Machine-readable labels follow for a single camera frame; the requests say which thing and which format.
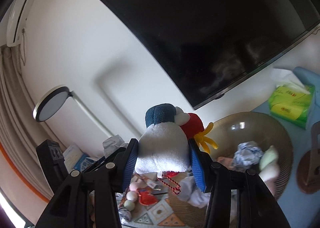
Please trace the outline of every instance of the egg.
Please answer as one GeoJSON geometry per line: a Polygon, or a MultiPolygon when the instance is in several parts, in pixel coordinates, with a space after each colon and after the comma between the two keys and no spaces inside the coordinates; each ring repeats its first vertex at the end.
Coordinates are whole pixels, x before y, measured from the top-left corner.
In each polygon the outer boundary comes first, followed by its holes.
{"type": "Polygon", "coordinates": [[[138,179],[136,182],[132,182],[129,186],[130,191],[138,191],[140,188],[145,188],[147,184],[141,180],[138,179]]]}
{"type": "Polygon", "coordinates": [[[127,200],[126,202],[124,202],[124,208],[126,208],[128,211],[132,211],[135,207],[134,202],[132,202],[131,200],[127,200]]]}
{"type": "Polygon", "coordinates": [[[135,191],[129,191],[126,197],[128,200],[135,202],[138,199],[138,193],[135,191]]]}

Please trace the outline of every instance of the round lamp head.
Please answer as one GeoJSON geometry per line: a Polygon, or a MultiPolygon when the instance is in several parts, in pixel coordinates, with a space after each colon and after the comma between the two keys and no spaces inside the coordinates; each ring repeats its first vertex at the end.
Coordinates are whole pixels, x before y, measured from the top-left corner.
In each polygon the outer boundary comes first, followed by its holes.
{"type": "Polygon", "coordinates": [[[33,118],[37,122],[43,122],[53,116],[68,99],[72,96],[66,86],[56,86],[47,92],[37,103],[33,110],[33,118]]]}

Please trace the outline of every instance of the orange trim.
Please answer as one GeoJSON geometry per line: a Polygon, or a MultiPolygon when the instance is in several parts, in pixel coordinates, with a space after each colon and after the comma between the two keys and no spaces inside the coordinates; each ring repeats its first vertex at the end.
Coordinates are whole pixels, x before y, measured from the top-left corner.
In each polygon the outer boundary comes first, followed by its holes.
{"type": "Polygon", "coordinates": [[[6,161],[8,162],[8,164],[10,165],[10,167],[13,169],[13,171],[17,174],[17,176],[21,179],[21,181],[28,187],[30,188],[30,190],[35,193],[38,197],[40,197],[44,202],[49,203],[49,199],[47,199],[43,194],[41,194],[38,190],[36,190],[36,188],[31,185],[31,183],[26,180],[26,178],[20,173],[20,171],[17,169],[17,167],[14,165],[14,163],[11,161],[11,159],[9,158],[8,154],[6,153],[6,151],[4,150],[2,144],[0,143],[0,151],[3,154],[4,158],[6,159],[6,161]]]}

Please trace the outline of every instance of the box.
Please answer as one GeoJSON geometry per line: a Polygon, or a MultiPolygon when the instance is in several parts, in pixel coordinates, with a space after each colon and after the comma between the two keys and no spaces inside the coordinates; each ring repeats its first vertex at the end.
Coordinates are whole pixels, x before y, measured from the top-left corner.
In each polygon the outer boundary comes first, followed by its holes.
{"type": "Polygon", "coordinates": [[[313,109],[315,92],[314,86],[305,87],[309,95],[295,92],[286,86],[277,87],[268,99],[271,114],[305,129],[313,109]]]}
{"type": "Polygon", "coordinates": [[[83,153],[79,147],[75,144],[70,145],[63,153],[64,164],[70,173],[73,170],[84,171],[92,163],[95,162],[94,159],[89,158],[89,155],[83,153]]]}

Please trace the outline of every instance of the beige curtain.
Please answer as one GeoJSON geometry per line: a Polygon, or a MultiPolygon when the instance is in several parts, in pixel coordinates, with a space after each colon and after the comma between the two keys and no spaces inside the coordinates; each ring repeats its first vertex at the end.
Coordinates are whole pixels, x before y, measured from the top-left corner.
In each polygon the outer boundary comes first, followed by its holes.
{"type": "Polygon", "coordinates": [[[36,147],[46,139],[58,142],[63,151],[65,146],[45,123],[33,119],[34,106],[21,77],[20,46],[0,47],[0,142],[20,173],[50,199],[36,147]]]}

